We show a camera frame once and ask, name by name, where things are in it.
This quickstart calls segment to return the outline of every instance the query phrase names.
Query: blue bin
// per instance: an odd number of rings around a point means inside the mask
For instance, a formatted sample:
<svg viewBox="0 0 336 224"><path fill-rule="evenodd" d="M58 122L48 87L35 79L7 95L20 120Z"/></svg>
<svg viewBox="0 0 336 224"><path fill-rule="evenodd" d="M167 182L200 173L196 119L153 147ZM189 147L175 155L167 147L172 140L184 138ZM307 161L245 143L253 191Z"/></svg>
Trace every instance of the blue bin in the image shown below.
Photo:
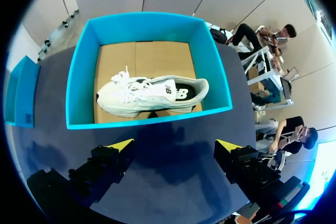
<svg viewBox="0 0 336 224"><path fill-rule="evenodd" d="M94 123L93 89L100 46L141 41L189 43L195 74L209 83L203 111L145 120ZM71 130L123 127L194 118L232 109L222 61L202 19L179 14L139 12L89 20L71 61L66 94L66 122Z"/></svg>
<svg viewBox="0 0 336 224"><path fill-rule="evenodd" d="M34 127L34 95L40 66L25 56L10 73L6 92L5 122Z"/></svg>

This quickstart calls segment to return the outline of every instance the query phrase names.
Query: black shirt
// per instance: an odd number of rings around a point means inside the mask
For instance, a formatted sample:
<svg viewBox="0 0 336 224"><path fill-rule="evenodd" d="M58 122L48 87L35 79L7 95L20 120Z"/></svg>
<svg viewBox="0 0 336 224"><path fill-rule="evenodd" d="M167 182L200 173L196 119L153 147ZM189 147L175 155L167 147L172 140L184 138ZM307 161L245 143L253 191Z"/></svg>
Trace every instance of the black shirt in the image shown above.
<svg viewBox="0 0 336 224"><path fill-rule="evenodd" d="M283 128L281 134L286 134L289 132L293 132L295 131L295 128L297 126L303 125L304 126L304 122L302 117L300 116L296 116L295 118L287 118L286 119L286 127ZM287 144L282 150L286 151L286 152L291 152L293 154L297 154L299 152L299 150L302 147L302 143L301 142L293 142L291 144Z"/></svg>

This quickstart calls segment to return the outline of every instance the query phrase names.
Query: person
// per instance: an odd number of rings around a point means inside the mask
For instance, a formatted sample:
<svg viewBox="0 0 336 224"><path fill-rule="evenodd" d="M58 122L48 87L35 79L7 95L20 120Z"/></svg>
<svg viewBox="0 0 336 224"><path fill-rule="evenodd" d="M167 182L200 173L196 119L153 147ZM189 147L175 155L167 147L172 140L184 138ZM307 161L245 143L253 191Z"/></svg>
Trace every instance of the person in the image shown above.
<svg viewBox="0 0 336 224"><path fill-rule="evenodd" d="M240 24L236 34L232 38L232 43L228 45L237 49L239 42L241 42L244 36L252 43L254 49L252 52L239 52L241 60L246 59L262 47L268 46L271 53L276 56L275 64L279 64L278 57L287 48L288 38L296 37L296 31L293 25L287 24L282 30L271 31L264 27L255 33L248 25Z"/></svg>
<svg viewBox="0 0 336 224"><path fill-rule="evenodd" d="M318 138L315 128L304 125L300 116L287 118L281 122L275 119L265 120L255 125L256 132L267 137L257 142L257 150L264 153L275 153L283 150L296 154L302 146L312 149Z"/></svg>

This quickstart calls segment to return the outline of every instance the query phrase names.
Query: light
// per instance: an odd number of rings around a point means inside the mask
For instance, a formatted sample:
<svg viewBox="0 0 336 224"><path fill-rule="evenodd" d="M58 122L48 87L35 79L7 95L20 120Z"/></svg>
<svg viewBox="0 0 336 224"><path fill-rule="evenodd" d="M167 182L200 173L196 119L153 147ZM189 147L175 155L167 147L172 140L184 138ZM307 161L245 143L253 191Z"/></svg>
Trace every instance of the light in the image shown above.
<svg viewBox="0 0 336 224"><path fill-rule="evenodd" d="M314 164L311 177L309 179L310 189L297 205L296 210L312 209L335 172L336 156L336 141L320 143L317 147L316 161Z"/></svg>

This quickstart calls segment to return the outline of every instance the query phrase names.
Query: dark blue table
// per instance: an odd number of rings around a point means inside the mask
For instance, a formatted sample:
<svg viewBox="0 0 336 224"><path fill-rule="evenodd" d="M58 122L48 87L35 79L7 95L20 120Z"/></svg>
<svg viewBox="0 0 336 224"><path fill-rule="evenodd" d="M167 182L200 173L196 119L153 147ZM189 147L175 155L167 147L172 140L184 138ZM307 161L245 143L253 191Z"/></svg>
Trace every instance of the dark blue table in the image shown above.
<svg viewBox="0 0 336 224"><path fill-rule="evenodd" d="M176 122L117 129L67 130L65 96L75 48L45 60L36 87L35 128L13 128L26 178L51 167L65 178L97 145L134 138L136 158L120 184L91 209L126 223L215 223L247 202L213 158L217 138L255 146L251 98L239 57L217 45L231 91L228 112Z"/></svg>

